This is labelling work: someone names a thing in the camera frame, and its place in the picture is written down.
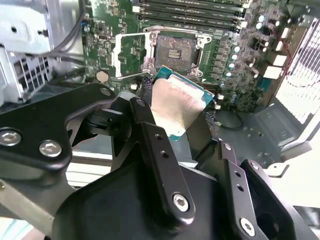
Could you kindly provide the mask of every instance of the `silver metal plate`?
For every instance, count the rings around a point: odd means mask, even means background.
[[[204,92],[171,75],[158,78],[152,89],[151,110],[155,123],[167,135],[182,136],[205,109]]]

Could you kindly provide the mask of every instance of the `mounting hole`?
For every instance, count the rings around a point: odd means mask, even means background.
[[[164,157],[166,159],[169,157],[169,154],[166,153],[165,151],[161,151],[160,153],[161,153],[162,157]]]
[[[242,186],[240,186],[239,184],[236,185],[236,187],[241,191],[241,192],[244,192],[244,188]]]
[[[142,101],[141,99],[137,99],[136,102],[137,102],[140,106],[142,106],[142,107],[145,107],[145,106],[146,106],[145,102]]]
[[[106,95],[106,96],[110,96],[110,95],[111,95],[111,93],[109,92],[109,90],[106,89],[106,88],[101,88],[100,91],[101,91],[102,94],[104,94],[104,95]]]
[[[241,174],[238,173],[237,171],[234,171],[235,175],[237,175],[239,178],[241,178]]]
[[[160,134],[155,134],[154,136],[155,136],[156,139],[162,140],[162,136]]]

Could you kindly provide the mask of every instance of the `green motherboard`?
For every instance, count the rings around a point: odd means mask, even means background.
[[[222,109],[242,112],[253,112],[271,84],[257,66],[266,62],[263,44],[277,40],[276,22],[287,19],[276,0],[87,0],[86,11],[88,77],[103,71],[99,81],[116,93],[135,92],[138,78],[164,65],[223,93]]]

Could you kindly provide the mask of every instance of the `ventilation grille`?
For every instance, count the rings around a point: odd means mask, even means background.
[[[320,108],[320,21],[314,19],[276,98],[301,123]]]
[[[49,81],[50,68],[46,57],[22,58],[14,63],[14,70],[26,98],[30,98]]]

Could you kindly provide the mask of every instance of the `mounting screw hole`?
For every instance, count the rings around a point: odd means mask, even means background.
[[[166,153],[165,151],[161,151],[160,153],[161,153],[162,157],[164,157],[166,159],[169,157],[169,154]]]
[[[162,136],[160,134],[155,134],[154,136],[155,136],[156,139],[162,140]]]
[[[234,171],[235,175],[237,175],[239,178],[241,178],[241,174],[238,173],[237,171]]]
[[[104,95],[106,95],[106,96],[110,96],[110,95],[111,95],[111,93],[109,92],[109,90],[106,89],[106,88],[101,88],[100,91],[101,91],[102,94],[104,94]]]
[[[244,188],[242,186],[240,186],[239,184],[236,185],[236,187],[241,191],[241,192],[244,192]]]

